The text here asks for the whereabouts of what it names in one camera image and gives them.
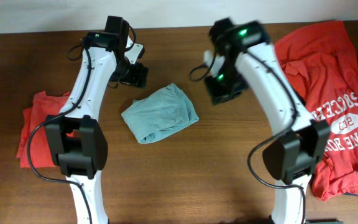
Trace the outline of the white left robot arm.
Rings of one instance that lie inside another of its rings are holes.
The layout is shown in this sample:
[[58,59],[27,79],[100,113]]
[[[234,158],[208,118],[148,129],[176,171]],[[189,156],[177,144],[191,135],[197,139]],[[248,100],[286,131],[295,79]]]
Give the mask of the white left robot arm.
[[78,223],[109,223],[101,187],[108,142],[99,111],[109,82],[146,86],[149,69],[138,62],[144,45],[129,37],[132,30],[122,17],[108,16],[104,30],[87,33],[71,94],[59,114],[45,120],[52,162],[70,185]]

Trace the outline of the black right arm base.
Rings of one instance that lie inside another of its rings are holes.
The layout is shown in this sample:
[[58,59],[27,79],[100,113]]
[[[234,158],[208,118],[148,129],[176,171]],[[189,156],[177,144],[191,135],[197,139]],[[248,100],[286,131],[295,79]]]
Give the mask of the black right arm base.
[[306,220],[305,224],[344,224],[344,222],[336,219],[320,219],[320,220]]

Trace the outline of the light blue t-shirt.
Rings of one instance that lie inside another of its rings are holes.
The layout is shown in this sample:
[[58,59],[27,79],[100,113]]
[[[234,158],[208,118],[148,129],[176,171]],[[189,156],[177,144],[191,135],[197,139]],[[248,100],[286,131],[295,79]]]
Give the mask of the light blue t-shirt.
[[140,144],[163,140],[199,121],[192,102],[174,83],[133,101],[121,116]]

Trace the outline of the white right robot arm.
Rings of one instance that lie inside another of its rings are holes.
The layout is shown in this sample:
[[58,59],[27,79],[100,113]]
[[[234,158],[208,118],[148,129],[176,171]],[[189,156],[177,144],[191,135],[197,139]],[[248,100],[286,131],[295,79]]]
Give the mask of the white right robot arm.
[[[331,133],[326,121],[317,121],[287,80],[273,43],[259,21],[235,25],[218,20],[209,30],[213,52],[205,52],[208,68],[202,79],[214,105],[225,103],[250,88],[258,99],[272,136],[247,156],[251,174],[273,188],[275,202],[268,223],[306,223],[306,188],[323,159]],[[254,153],[275,182],[270,184],[251,168]]]

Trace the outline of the red printed t-shirt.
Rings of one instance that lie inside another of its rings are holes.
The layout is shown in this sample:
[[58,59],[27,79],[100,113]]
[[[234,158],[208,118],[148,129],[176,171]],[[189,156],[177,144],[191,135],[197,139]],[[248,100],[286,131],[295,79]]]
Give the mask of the red printed t-shirt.
[[292,87],[317,121],[330,128],[316,165],[313,195],[358,195],[358,61],[342,21],[302,27],[276,41],[277,58]]

